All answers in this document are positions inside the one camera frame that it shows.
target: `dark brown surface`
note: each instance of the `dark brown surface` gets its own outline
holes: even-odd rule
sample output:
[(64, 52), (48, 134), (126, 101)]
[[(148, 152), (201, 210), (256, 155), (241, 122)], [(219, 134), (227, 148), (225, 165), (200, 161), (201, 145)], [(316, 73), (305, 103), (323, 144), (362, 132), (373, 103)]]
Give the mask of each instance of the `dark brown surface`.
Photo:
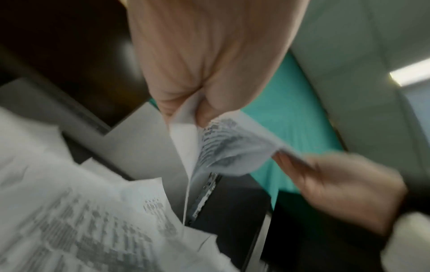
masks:
[(149, 99), (117, 0), (0, 5), (0, 43), (109, 126)]

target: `light fixture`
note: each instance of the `light fixture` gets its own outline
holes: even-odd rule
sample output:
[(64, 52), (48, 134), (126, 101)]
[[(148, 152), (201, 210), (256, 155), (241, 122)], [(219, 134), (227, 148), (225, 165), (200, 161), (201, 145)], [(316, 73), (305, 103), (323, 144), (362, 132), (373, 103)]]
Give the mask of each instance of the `light fixture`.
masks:
[(429, 79), (430, 58), (392, 71), (390, 76), (400, 86), (406, 86)]

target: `ceiling light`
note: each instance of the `ceiling light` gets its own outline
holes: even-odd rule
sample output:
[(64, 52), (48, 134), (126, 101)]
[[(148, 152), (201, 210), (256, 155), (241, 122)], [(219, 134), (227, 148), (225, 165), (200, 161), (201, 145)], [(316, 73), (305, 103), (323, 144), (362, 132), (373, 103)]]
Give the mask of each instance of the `ceiling light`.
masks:
[(390, 73), (400, 86), (414, 84), (430, 78), (430, 59), (426, 59)]

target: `green cloth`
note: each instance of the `green cloth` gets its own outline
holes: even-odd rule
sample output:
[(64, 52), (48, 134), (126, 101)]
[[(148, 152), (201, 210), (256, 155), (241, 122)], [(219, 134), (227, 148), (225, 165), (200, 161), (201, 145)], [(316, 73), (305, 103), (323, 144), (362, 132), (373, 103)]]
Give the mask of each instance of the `green cloth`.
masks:
[[(312, 86), (290, 53), (264, 91), (242, 111), (301, 153), (342, 150)], [(279, 190), (299, 193), (272, 159), (251, 176), (272, 197), (273, 208)]]

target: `black sleeve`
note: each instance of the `black sleeve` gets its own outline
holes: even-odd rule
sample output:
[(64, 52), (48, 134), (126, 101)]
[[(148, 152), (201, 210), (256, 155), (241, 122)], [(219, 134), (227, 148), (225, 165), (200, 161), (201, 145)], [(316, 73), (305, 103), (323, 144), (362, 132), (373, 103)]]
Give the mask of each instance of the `black sleeve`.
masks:
[(408, 192), (400, 206), (398, 216), (407, 212), (430, 215), (430, 179), (402, 175)]

